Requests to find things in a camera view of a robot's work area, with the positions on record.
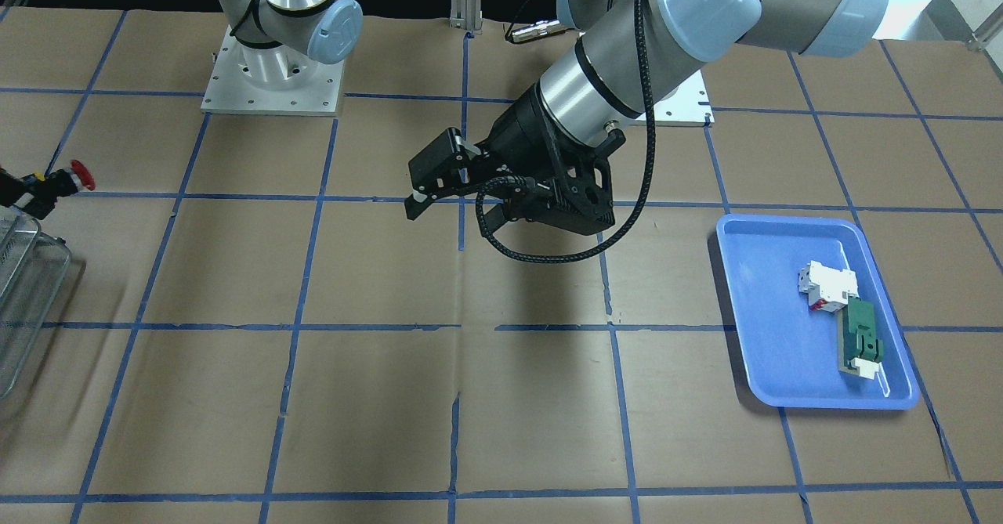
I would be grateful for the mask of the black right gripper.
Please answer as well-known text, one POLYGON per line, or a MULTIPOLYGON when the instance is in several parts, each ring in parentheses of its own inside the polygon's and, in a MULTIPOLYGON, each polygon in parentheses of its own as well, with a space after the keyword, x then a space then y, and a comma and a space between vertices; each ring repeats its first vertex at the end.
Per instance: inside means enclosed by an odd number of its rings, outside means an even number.
POLYGON ((9 173, 6 168, 1 168, 0 176, 2 207, 21 210, 35 219, 45 219, 53 212, 60 197, 28 192, 24 178, 9 173))

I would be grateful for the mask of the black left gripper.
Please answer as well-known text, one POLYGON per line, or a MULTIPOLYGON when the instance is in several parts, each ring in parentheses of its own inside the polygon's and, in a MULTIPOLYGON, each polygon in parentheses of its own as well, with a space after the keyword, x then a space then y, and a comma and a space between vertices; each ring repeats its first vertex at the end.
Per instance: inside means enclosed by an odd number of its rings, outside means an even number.
MULTIPOLYGON (((472 194, 496 178, 542 171, 542 134, 547 130, 556 130, 556 122, 542 106, 541 86, 533 85, 501 113, 483 141, 467 142, 457 128, 441 132, 408 163, 412 193, 404 201, 406 218, 415 221, 434 201, 472 194)), ((476 204, 474 217, 481 236, 494 236, 511 221, 509 204, 491 209, 476 204)))

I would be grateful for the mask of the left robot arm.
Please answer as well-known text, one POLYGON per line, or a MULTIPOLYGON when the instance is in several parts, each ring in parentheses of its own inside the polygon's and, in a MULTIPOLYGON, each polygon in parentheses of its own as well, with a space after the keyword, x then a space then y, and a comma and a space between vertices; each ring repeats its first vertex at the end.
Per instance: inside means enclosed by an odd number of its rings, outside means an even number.
POLYGON ((415 220, 439 199, 484 192, 501 199, 487 230, 526 219, 581 235, 615 224, 609 156, 624 125, 643 117, 642 75, 655 102, 732 45, 810 56, 859 52, 889 0, 558 0, 580 32, 501 113, 483 141, 457 128, 409 161, 415 220))

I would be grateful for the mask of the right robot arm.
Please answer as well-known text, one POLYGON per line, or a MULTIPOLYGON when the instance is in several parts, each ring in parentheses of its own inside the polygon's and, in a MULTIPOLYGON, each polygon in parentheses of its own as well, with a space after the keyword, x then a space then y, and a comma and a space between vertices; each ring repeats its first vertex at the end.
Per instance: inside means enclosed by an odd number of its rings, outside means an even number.
POLYGON ((356 0, 218 0, 228 34, 214 67, 207 111, 244 100, 263 111, 265 100, 288 95, 289 110, 307 114, 305 92, 335 92, 343 64, 358 42, 363 10, 356 0))

